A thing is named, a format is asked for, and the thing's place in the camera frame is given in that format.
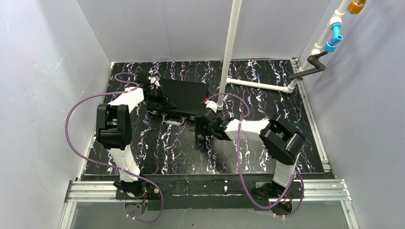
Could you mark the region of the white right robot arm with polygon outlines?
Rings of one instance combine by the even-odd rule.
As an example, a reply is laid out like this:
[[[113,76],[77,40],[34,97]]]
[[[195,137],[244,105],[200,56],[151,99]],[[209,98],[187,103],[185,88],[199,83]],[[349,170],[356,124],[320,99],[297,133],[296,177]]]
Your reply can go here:
[[[298,157],[305,145],[304,135],[282,117],[259,121],[226,118],[217,115],[215,102],[205,99],[196,116],[195,136],[213,136],[219,140],[233,141],[237,137],[261,142],[276,160],[271,184],[252,190],[258,197],[279,197],[295,171]]]

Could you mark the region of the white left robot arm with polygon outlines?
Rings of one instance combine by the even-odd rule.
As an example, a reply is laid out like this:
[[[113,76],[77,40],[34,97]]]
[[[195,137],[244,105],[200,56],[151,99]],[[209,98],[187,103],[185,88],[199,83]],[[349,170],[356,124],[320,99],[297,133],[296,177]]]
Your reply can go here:
[[[110,153],[116,166],[123,169],[114,186],[134,195],[143,192],[144,184],[139,179],[141,170],[130,146],[133,133],[130,113],[143,101],[157,103],[158,108],[176,107],[160,84],[159,77],[142,73],[137,75],[135,86],[125,89],[115,100],[100,104],[96,111],[96,140]]]

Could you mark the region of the black poker set case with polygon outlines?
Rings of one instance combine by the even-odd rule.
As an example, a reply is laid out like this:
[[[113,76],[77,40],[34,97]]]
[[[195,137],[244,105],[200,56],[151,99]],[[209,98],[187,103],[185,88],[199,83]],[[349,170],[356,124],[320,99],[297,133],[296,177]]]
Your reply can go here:
[[[172,118],[192,118],[202,109],[202,102],[209,95],[209,85],[205,83],[160,79],[168,97],[175,103],[174,110],[149,111],[155,115],[166,115]]]

